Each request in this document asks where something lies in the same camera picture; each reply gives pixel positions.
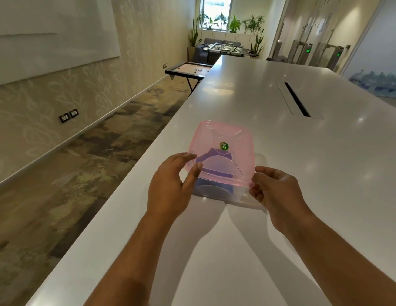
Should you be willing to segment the bright green potted plant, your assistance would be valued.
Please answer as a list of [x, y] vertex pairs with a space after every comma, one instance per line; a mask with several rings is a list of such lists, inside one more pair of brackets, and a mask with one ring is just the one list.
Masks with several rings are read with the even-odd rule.
[[230, 33], [237, 33], [241, 28], [241, 21], [236, 18], [236, 15], [233, 14], [228, 21], [227, 30]]

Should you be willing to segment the person's right forearm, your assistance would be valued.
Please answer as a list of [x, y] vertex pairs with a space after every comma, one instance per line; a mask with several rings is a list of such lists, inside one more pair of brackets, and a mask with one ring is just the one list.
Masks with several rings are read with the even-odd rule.
[[281, 231], [333, 306], [396, 306], [396, 282], [315, 215]]

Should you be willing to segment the window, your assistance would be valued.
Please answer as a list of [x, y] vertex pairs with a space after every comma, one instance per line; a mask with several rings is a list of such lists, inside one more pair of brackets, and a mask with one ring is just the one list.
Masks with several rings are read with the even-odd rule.
[[200, 0], [200, 10], [204, 10], [204, 12], [213, 19], [223, 12], [229, 21], [232, 1], [233, 0]]

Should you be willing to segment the person's right hand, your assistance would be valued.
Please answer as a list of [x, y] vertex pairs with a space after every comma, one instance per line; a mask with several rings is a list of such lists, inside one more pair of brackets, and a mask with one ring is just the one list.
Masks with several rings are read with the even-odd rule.
[[261, 203], [268, 211], [275, 229], [288, 237], [298, 230], [314, 214], [306, 204], [297, 179], [285, 172], [277, 202]]

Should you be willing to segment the green leafy potted plant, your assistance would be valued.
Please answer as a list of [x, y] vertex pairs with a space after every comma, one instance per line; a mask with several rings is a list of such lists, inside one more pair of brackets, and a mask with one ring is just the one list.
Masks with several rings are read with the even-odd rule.
[[213, 27], [219, 27], [218, 23], [219, 19], [209, 17], [204, 10], [200, 10], [200, 13], [197, 18], [198, 27], [201, 29], [212, 30]]

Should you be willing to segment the grey turnstile gate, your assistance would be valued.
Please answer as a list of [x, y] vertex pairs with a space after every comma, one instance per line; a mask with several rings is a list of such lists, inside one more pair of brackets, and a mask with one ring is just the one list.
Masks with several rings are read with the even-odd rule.
[[348, 51], [350, 48], [351, 45], [336, 46], [333, 44], [324, 44], [316, 67], [327, 68], [331, 71], [335, 71], [342, 54]]
[[305, 65], [312, 48], [313, 44], [310, 42], [294, 40], [286, 62], [289, 64]]

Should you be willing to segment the white wall board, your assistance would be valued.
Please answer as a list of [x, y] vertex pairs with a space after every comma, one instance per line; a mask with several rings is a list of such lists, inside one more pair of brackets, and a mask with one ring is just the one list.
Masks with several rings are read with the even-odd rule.
[[119, 56], [111, 0], [0, 0], [0, 86]]

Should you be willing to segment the bushy palm potted plant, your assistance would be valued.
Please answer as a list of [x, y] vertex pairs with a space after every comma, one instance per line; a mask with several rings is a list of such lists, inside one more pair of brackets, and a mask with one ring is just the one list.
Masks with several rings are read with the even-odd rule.
[[262, 30], [262, 26], [264, 23], [264, 15], [251, 15], [250, 18], [244, 19], [242, 21], [242, 25], [244, 27], [244, 34], [250, 33], [252, 35], [257, 35], [258, 32]]

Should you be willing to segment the green palm potted plant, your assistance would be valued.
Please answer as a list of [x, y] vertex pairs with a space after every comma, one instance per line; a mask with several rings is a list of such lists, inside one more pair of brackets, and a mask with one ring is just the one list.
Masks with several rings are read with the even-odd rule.
[[227, 16], [225, 16], [223, 12], [217, 15], [213, 20], [213, 24], [216, 25], [216, 27], [220, 31], [222, 31], [223, 27], [226, 27], [227, 29], [227, 22], [228, 22]]

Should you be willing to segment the white low cabinet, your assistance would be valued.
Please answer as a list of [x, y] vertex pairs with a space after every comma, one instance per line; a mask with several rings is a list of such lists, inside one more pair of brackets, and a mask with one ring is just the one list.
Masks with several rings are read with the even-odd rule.
[[210, 41], [215, 41], [221, 43], [225, 42], [239, 42], [241, 46], [245, 49], [251, 48], [251, 46], [255, 45], [255, 35], [243, 34], [243, 33], [231, 33], [226, 31], [216, 31], [216, 30], [206, 30], [199, 29], [198, 30], [198, 39], [211, 39]]

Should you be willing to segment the tall snake plant in pot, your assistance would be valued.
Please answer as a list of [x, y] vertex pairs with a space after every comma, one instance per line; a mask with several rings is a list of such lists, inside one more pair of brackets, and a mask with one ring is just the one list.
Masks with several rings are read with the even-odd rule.
[[193, 18], [193, 25], [188, 34], [189, 46], [187, 47], [187, 61], [194, 61], [195, 47], [200, 44], [201, 38], [199, 37], [199, 29], [200, 29], [201, 18]]

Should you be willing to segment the pink translucent plastic lid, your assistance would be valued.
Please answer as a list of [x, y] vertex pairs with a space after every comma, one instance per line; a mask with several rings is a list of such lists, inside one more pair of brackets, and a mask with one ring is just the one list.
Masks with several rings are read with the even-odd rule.
[[238, 126], [201, 121], [189, 146], [196, 158], [185, 165], [190, 171], [202, 164], [200, 178], [221, 184], [249, 187], [255, 173], [255, 152], [251, 133]]

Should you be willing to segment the carrom board on stand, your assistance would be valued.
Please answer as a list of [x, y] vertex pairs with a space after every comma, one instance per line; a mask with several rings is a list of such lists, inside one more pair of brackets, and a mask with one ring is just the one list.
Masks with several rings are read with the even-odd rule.
[[[196, 89], [200, 82], [205, 78], [209, 71], [212, 69], [212, 65], [194, 63], [194, 62], [183, 62], [179, 65], [165, 69], [165, 74], [169, 75], [171, 80], [178, 77], [186, 78], [190, 87], [190, 94]], [[197, 82], [192, 87], [190, 79], [195, 79]]]

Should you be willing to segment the person's left forearm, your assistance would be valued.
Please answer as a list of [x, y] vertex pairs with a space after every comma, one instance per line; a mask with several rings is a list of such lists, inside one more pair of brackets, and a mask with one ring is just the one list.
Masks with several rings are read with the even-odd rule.
[[176, 218], [146, 212], [83, 306], [148, 306], [160, 252]]

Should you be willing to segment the foosball table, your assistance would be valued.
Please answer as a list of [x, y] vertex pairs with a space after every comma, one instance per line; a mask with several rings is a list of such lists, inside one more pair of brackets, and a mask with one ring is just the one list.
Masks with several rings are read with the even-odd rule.
[[218, 54], [218, 55], [231, 55], [236, 57], [244, 57], [245, 52], [242, 46], [234, 46], [232, 43], [214, 43], [214, 44], [203, 44], [201, 47], [207, 55]]

